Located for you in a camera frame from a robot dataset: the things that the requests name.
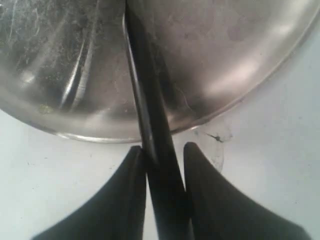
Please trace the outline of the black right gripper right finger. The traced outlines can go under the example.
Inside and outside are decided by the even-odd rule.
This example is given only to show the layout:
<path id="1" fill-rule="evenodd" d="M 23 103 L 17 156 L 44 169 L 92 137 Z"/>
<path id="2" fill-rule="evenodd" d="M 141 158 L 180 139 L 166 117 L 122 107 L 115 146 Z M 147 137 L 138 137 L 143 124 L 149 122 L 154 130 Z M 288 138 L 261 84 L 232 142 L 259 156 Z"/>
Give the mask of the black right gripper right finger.
<path id="1" fill-rule="evenodd" d="M 184 178 L 196 240 L 308 240 L 301 226 L 259 205 L 228 182 L 198 145 L 183 149 Z"/>

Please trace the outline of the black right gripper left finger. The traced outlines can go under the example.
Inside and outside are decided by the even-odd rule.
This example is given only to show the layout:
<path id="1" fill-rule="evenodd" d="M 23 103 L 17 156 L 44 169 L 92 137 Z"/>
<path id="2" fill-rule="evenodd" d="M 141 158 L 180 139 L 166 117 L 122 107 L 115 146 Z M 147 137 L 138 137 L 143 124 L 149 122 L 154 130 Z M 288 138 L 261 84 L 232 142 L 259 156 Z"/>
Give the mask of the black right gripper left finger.
<path id="1" fill-rule="evenodd" d="M 140 146 L 129 149 L 109 181 L 83 206 L 36 240 L 141 240 L 146 209 L 146 170 Z"/>

